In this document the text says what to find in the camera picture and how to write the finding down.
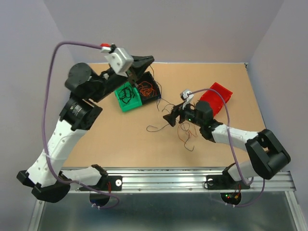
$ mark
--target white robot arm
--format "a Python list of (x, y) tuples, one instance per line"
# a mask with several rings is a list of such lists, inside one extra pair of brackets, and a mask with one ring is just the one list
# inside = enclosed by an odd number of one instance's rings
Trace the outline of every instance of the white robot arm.
[[(47, 202), (60, 201), (69, 190), (80, 187), (78, 183), (59, 182), (48, 167), (47, 158), (53, 171), (61, 180), (82, 182), (98, 190), (107, 190), (107, 172), (98, 165), (86, 169), (61, 171), (61, 168), (80, 138), (86, 134), (103, 110), (93, 102), (99, 102), (125, 82), (135, 84), (154, 61), (152, 56), (131, 56), (125, 49), (114, 44), (102, 44), (102, 52), (110, 68), (97, 75), (87, 64), (74, 65), (68, 74), (65, 86), (71, 91), (70, 99), (60, 113), (56, 128), (48, 142), (49, 155), (43, 150), (35, 163), (17, 175), (24, 185), (32, 187), (32, 194)], [(121, 179), (112, 176), (113, 191), (121, 189)]]
[[(171, 113), (163, 118), (171, 126), (175, 126), (176, 118), (180, 116), (179, 123), (187, 120), (199, 126), (200, 133), (206, 140), (231, 146), (235, 163), (227, 167), (222, 175), (211, 175), (211, 183), (208, 183), (207, 189), (230, 189), (238, 185), (239, 181), (244, 181), (245, 186), (245, 179), (255, 176), (269, 180), (291, 161), (287, 151), (270, 130), (254, 132), (229, 128), (213, 118), (213, 110), (208, 102), (198, 101), (195, 106), (190, 104), (194, 93), (196, 92), (190, 90), (183, 91), (180, 96), (184, 102), (174, 106)], [(248, 152), (250, 160), (239, 164), (233, 147)]]

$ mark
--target plastic container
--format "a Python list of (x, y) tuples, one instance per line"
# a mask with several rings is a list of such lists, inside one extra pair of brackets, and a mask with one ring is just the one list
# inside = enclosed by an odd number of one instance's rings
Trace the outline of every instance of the plastic container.
[[(134, 93), (134, 97), (131, 97), (130, 101), (128, 103), (124, 103), (123, 100), (121, 100), (121, 92), (125, 87), (130, 87)], [(125, 83), (121, 87), (119, 87), (117, 90), (115, 90), (115, 95), (117, 100), (119, 101), (120, 107), (122, 109), (122, 112), (127, 112), (129, 110), (132, 110), (134, 108), (142, 106), (141, 98), (139, 95), (139, 92), (136, 88), (133, 88), (130, 83)]]
[[(214, 83), (210, 88), (216, 90), (223, 97), (225, 102), (228, 102), (233, 94), (232, 91), (229, 91), (218, 83)], [(223, 107), (223, 101), (221, 98), (215, 92), (210, 90), (204, 93), (200, 100), (209, 102), (211, 108), (213, 109), (213, 116), (220, 112)]]
[[(150, 72), (145, 72), (136, 83), (138, 84), (138, 91), (142, 104), (147, 104), (161, 98), (159, 87)], [(153, 88), (153, 91), (148, 96), (144, 96), (141, 92), (141, 85), (147, 88)]]

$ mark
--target lavender wall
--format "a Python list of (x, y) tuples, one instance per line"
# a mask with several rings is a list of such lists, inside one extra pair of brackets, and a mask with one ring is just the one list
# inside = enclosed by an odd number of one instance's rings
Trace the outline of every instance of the lavender wall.
[(292, 161), (296, 196), (308, 219), (308, 1), (285, 0), (248, 73), (266, 126)]
[[(159, 62), (248, 62), (283, 0), (44, 0), (64, 38)], [(87, 49), (76, 61), (105, 62)]]
[[(42, 150), (40, 122), (51, 52), (63, 37), (41, 0), (0, 4), (0, 230), (25, 231), (35, 198), (16, 179)], [(57, 56), (48, 110), (48, 134), (68, 96), (64, 80), (73, 59), (67, 48)]]

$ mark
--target tan work surface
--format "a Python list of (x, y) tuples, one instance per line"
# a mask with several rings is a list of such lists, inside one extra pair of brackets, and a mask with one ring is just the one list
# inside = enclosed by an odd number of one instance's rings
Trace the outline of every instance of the tan work surface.
[[(91, 64), (97, 73), (107, 64)], [(261, 131), (264, 123), (244, 64), (152, 64), (154, 78), (162, 85), (162, 97), (173, 104), (181, 103), (179, 94), (209, 88), (214, 82), (233, 92), (227, 103), (230, 126), (248, 131)], [(197, 102), (204, 92), (195, 94)], [(160, 111), (167, 103), (160, 102)], [(98, 103), (103, 108), (92, 128), (73, 149), (65, 167), (224, 167), (234, 162), (230, 147), (205, 140), (197, 127), (198, 137), (187, 142), (178, 138), (178, 125), (167, 126), (158, 132), (147, 132), (153, 125), (161, 128), (167, 122), (156, 103), (150, 103), (123, 113), (114, 93)], [(227, 123), (224, 108), (215, 119)], [(186, 140), (185, 132), (180, 136)], [(235, 148), (240, 162), (248, 159), (246, 152)]]

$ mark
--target metal frame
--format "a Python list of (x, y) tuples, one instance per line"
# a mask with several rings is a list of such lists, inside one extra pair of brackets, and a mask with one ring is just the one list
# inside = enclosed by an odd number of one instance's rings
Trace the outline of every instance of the metal frame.
[[(116, 193), (222, 193), (227, 190), (207, 190), (203, 187), (211, 175), (221, 174), (222, 167), (194, 168), (105, 168), (109, 175), (123, 176), (122, 191)], [(259, 192), (263, 179), (256, 177), (251, 189), (243, 190)], [(279, 172), (271, 180), (266, 181), (266, 192), (285, 192), (291, 208), (292, 216), (299, 231), (307, 231), (305, 220), (296, 201), (296, 190), (290, 172)], [(79, 190), (69, 193), (90, 193)], [(29, 231), (37, 231), (45, 202), (37, 200), (29, 225)]]
[(294, 192), (285, 192), (297, 230), (307, 231), (307, 225)]

